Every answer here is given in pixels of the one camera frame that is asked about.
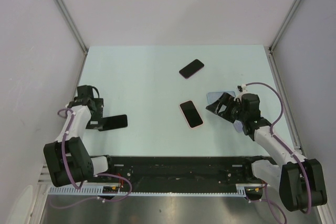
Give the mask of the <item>black smartphone pink edge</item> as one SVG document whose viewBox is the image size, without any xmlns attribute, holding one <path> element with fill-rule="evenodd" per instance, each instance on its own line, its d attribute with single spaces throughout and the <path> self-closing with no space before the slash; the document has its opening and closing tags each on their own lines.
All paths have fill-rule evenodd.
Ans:
<svg viewBox="0 0 336 224">
<path fill-rule="evenodd" d="M 184 79 L 189 79 L 191 76 L 193 76 L 198 71 L 200 71 L 202 68 L 204 68 L 204 66 L 205 65 L 200 60 L 195 59 L 192 62 L 190 62 L 188 65 L 186 65 L 184 68 L 182 68 L 179 71 L 179 74 Z"/>
</svg>

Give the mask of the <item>clear blue phone case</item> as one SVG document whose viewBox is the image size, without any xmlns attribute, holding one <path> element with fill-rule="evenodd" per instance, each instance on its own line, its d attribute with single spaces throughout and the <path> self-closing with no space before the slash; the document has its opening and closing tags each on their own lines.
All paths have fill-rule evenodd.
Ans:
<svg viewBox="0 0 336 224">
<path fill-rule="evenodd" d="M 207 103 L 208 105 L 213 104 L 214 102 L 216 102 L 222 95 L 223 93 L 228 93 L 231 96 L 235 97 L 236 94 L 234 91 L 217 91 L 217 92 L 209 92 L 207 93 L 206 97 L 207 97 Z"/>
</svg>

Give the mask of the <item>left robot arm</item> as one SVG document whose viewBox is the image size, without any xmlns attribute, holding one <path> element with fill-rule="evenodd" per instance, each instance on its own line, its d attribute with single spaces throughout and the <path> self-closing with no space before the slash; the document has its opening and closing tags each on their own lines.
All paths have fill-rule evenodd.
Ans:
<svg viewBox="0 0 336 224">
<path fill-rule="evenodd" d="M 57 113 L 64 113 L 65 124 L 56 140 L 43 149 L 55 187 L 73 185 L 80 190 L 86 180 L 96 175 L 105 182 L 115 178 L 116 169 L 108 164 L 107 158 L 90 157 L 82 142 L 86 129 L 101 131 L 105 123 L 103 99 L 94 95 L 98 92 L 93 86 L 78 86 L 77 96 Z"/>
</svg>

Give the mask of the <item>lilac phone case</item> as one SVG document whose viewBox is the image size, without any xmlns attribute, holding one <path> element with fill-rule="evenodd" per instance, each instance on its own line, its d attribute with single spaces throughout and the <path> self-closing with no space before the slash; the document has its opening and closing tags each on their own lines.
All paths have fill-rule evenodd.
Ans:
<svg viewBox="0 0 336 224">
<path fill-rule="evenodd" d="M 238 133 L 241 133 L 243 131 L 243 125 L 240 121 L 235 121 L 233 123 L 233 126 Z"/>
</svg>

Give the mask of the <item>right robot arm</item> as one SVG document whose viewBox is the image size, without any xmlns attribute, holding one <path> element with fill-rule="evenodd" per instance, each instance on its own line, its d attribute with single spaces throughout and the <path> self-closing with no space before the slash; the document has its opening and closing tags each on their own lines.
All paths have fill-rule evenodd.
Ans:
<svg viewBox="0 0 336 224">
<path fill-rule="evenodd" d="M 258 160 L 242 169 L 243 179 L 254 183 L 257 179 L 278 190 L 280 199 L 289 211 L 309 210 L 328 201 L 323 169 L 316 159 L 308 159 L 291 149 L 261 116 L 259 96 L 243 93 L 233 97 L 224 92 L 206 109 L 224 120 L 240 121 L 243 133 L 259 144 L 275 161 Z"/>
</svg>

